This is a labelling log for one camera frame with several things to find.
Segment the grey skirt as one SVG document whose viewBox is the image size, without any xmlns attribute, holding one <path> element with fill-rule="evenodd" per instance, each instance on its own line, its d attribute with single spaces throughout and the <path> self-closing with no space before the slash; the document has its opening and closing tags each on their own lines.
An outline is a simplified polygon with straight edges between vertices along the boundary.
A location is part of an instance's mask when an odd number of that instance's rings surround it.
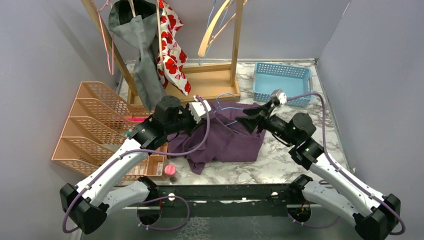
<svg viewBox="0 0 424 240">
<path fill-rule="evenodd" d="M 108 16 L 108 27 L 113 34 L 137 48 L 133 79 L 143 106 L 151 111 L 166 95 L 157 73 L 157 9 L 154 3 L 146 0 L 134 0 L 133 5 L 131 8 L 128 0 L 115 2 Z"/>
</svg>

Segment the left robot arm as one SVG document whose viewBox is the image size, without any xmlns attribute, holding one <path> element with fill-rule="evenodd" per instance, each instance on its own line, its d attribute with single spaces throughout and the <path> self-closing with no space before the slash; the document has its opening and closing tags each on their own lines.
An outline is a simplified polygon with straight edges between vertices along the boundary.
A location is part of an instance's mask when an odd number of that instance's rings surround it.
<svg viewBox="0 0 424 240">
<path fill-rule="evenodd" d="M 162 97 L 153 114 L 129 132 L 128 138 L 105 163 L 76 185 L 67 183 L 60 189 L 65 213 L 64 233 L 81 230 L 90 234 L 112 213 L 140 202 L 147 206 L 155 203 L 157 191 L 148 186 L 149 179 L 145 176 L 120 189 L 114 187 L 141 161 L 151 154 L 159 154 L 158 148 L 167 142 L 169 135 L 190 133 L 203 120 L 210 129 L 211 106 L 198 95 L 193 98 L 182 106 L 175 96 Z"/>
</svg>

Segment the red poppy print cloth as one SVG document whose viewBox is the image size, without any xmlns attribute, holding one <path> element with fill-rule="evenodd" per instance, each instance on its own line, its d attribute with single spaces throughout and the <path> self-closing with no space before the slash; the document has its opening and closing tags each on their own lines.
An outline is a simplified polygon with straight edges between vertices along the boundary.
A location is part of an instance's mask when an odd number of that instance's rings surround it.
<svg viewBox="0 0 424 240">
<path fill-rule="evenodd" d="M 176 41 L 176 34 L 184 24 L 167 2 L 160 0 L 159 6 L 161 14 L 162 55 L 164 60 L 164 64 L 161 64 L 158 54 L 157 73 L 159 81 L 164 88 L 172 84 L 183 95 L 187 96 L 191 92 L 191 84 L 183 72 L 183 67 L 188 57 Z"/>
</svg>

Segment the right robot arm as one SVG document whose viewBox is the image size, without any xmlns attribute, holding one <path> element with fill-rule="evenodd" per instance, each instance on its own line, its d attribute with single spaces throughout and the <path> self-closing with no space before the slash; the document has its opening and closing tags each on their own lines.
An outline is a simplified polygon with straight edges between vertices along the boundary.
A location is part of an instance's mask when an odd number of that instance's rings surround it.
<svg viewBox="0 0 424 240">
<path fill-rule="evenodd" d="M 295 163 L 320 176 L 332 187 L 327 189 L 302 174 L 290 184 L 289 199 L 296 204 L 312 202 L 332 211 L 349 222 L 364 240 L 402 235 L 406 226 L 400 217 L 400 199 L 373 189 L 330 156 L 327 148 L 313 139 L 316 127 L 307 113 L 296 113 L 286 122 L 272 113 L 278 105 L 278 101 L 271 100 L 244 109 L 244 115 L 236 120 L 250 133 L 266 130 L 273 134 L 291 148 L 289 154 Z M 398 225 L 401 229 L 395 232 Z"/>
</svg>

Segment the purple cloth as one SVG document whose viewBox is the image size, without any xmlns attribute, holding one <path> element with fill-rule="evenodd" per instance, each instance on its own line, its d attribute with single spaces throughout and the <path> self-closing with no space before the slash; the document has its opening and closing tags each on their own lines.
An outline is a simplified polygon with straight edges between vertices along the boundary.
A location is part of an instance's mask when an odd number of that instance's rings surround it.
<svg viewBox="0 0 424 240">
<path fill-rule="evenodd" d="M 220 102 L 222 107 L 229 106 L 232 101 Z M 205 143 L 195 152 L 185 156 L 195 174 L 201 174 L 205 165 L 212 161 L 223 163 L 255 162 L 264 141 L 265 132 L 260 135 L 249 133 L 236 117 L 244 116 L 241 110 L 223 110 L 214 113 L 214 101 L 209 105 L 212 109 L 210 130 Z M 245 109 L 258 107 L 259 104 L 245 104 Z"/>
</svg>

